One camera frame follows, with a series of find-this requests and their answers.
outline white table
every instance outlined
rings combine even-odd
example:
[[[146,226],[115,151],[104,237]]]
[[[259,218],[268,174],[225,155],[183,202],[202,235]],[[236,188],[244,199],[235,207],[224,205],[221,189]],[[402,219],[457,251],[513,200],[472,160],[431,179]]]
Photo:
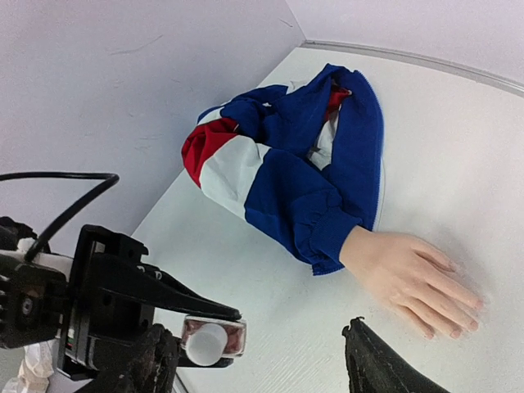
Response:
[[[182,173],[134,236],[150,263],[239,308],[249,323],[246,354],[233,367],[181,370],[190,391],[347,392],[341,330],[360,315],[453,393],[524,391],[524,100],[416,65],[303,48],[262,84],[310,79],[326,62],[361,70],[382,103],[379,229],[424,237],[462,265],[464,282],[489,302],[481,330],[460,341],[419,338],[349,273],[313,278]],[[178,333],[182,318],[162,311],[157,320]]]

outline red stripe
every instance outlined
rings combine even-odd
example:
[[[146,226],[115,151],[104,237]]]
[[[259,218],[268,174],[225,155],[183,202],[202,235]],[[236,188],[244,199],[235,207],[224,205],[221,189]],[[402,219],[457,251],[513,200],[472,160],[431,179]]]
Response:
[[[324,122],[329,120],[329,116],[331,113],[333,113],[334,111],[338,111],[338,108],[342,104],[342,101],[344,101],[344,99],[349,96],[349,90],[336,85],[333,85],[331,87],[331,96],[329,97],[329,103],[327,104],[326,114],[324,115]]]
[[[183,165],[193,182],[200,187],[200,173],[208,158],[214,155],[227,141],[237,135],[237,122],[218,119],[199,125],[189,135],[182,147]]]

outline jacket sleeve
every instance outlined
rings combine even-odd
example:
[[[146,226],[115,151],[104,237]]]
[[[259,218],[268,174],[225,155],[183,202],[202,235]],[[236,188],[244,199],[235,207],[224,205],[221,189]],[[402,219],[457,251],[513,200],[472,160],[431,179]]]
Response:
[[[311,264],[314,275],[342,269],[342,244],[361,219],[342,209],[338,190],[307,160],[260,143],[224,113],[205,113],[183,146],[195,184]]]

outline prosthetic hand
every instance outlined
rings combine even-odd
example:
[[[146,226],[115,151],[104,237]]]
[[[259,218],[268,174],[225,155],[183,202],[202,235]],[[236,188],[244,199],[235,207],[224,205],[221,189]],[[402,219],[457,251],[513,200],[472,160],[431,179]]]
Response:
[[[428,339],[435,330],[459,338],[478,329],[464,310],[481,309],[482,300],[453,279],[454,265],[445,254],[417,237],[355,227],[340,261],[375,299]]]

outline wire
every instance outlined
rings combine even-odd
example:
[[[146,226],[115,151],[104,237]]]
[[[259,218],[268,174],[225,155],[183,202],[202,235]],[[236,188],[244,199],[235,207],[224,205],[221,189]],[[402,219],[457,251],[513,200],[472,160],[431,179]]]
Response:
[[[73,178],[79,180],[103,180],[91,191],[80,197],[73,205],[56,217],[52,223],[38,236],[25,254],[25,261],[30,263],[34,257],[48,244],[53,236],[75,217],[85,206],[109,190],[120,180],[118,174],[84,174],[77,172],[20,172],[15,174],[0,174],[0,182],[22,178]]]

